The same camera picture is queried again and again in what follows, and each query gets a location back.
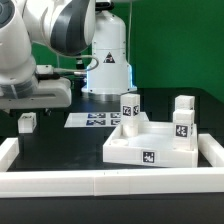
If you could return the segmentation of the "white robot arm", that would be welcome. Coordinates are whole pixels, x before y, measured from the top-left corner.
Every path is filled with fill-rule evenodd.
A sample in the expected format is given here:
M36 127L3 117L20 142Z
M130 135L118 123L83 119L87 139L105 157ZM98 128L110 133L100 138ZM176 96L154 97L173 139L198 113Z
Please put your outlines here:
M113 0L0 0L0 109L70 106L67 72L87 76L82 88L87 97L111 101L136 91L125 23L112 8ZM38 65L33 43L76 59L91 48L91 63L68 71Z

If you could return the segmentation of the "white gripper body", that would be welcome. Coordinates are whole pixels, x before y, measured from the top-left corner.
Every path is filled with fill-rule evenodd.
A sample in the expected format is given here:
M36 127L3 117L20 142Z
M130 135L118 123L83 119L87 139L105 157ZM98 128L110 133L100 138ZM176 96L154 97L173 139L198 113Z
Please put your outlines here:
M71 105L70 81L66 78L41 80L28 97L10 99L0 96L0 109L63 108Z

